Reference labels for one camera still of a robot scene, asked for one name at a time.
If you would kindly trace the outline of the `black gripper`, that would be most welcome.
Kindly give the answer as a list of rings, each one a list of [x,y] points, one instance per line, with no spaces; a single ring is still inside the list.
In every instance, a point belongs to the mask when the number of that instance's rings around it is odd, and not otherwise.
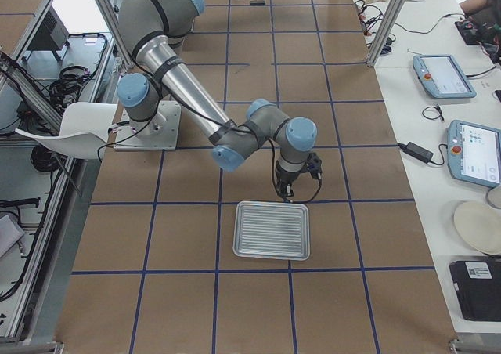
[[[285,196],[285,203],[292,204],[294,202],[294,191],[292,185],[300,174],[301,171],[287,171],[278,161],[276,162],[274,186],[279,196]]]

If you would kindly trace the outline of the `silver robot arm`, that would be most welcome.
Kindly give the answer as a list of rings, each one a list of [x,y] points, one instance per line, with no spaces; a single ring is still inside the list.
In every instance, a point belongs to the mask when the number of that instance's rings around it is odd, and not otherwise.
[[[148,121],[157,108],[147,102],[149,90],[166,89],[208,137],[212,157],[226,172],[236,170],[265,142],[277,144],[280,156],[272,166],[272,181],[277,195],[289,200],[299,175],[322,179],[322,162],[312,150],[317,127],[307,117],[289,117],[266,99],[248,107],[241,125],[226,115],[169,44],[184,38],[203,11],[204,0],[122,0],[119,32],[132,60],[147,71],[122,80],[121,103],[131,120]]]

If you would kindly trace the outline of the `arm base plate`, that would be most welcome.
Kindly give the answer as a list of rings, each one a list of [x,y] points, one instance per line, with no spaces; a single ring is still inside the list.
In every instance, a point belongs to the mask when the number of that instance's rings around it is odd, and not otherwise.
[[[139,130],[146,123],[132,121],[128,112],[124,110],[121,121],[128,121],[128,124],[117,129],[114,149],[116,151],[175,151],[181,116],[182,108],[176,101],[162,100],[156,116],[140,132]]]

